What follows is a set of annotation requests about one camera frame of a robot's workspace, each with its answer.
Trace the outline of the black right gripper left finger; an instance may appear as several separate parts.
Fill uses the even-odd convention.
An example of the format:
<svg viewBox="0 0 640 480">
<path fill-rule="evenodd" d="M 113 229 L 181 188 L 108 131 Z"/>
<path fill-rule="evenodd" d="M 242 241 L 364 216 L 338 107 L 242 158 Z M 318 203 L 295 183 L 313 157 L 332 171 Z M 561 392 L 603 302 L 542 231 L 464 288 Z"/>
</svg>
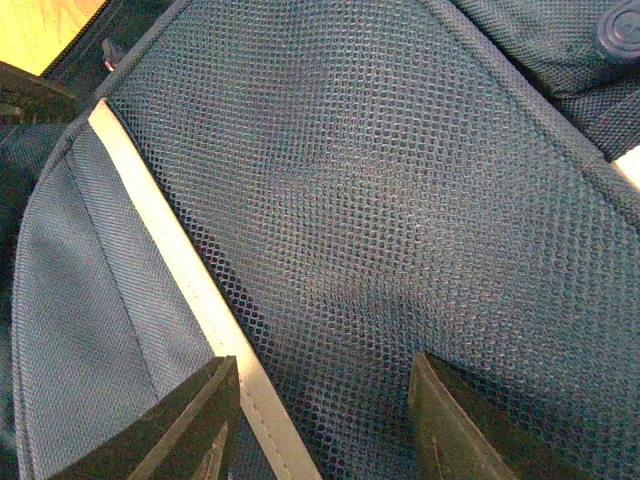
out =
<svg viewBox="0 0 640 480">
<path fill-rule="evenodd" d="M 225 479 L 240 416 L 236 358 L 215 357 L 55 479 Z"/>
</svg>

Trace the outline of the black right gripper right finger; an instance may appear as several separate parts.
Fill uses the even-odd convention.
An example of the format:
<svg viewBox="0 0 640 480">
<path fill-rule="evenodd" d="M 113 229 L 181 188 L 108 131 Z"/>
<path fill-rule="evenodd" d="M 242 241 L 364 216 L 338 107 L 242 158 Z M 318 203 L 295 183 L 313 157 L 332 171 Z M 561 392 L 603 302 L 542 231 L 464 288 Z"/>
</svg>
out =
<svg viewBox="0 0 640 480">
<path fill-rule="evenodd" d="M 408 403 L 422 479 L 588 479 L 442 359 L 418 353 Z"/>
</svg>

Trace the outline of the navy blue backpack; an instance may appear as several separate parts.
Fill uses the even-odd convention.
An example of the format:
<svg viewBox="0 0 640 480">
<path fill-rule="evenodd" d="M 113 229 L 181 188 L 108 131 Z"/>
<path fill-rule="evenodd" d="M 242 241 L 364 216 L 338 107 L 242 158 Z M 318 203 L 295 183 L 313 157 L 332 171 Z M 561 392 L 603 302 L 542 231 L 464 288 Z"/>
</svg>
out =
<svg viewBox="0 0 640 480">
<path fill-rule="evenodd" d="M 595 479 L 639 475 L 635 1 L 111 1 L 1 120 L 1 475 L 45 479 L 222 340 L 144 163 L 324 479 L 420 475 L 413 359 Z"/>
</svg>

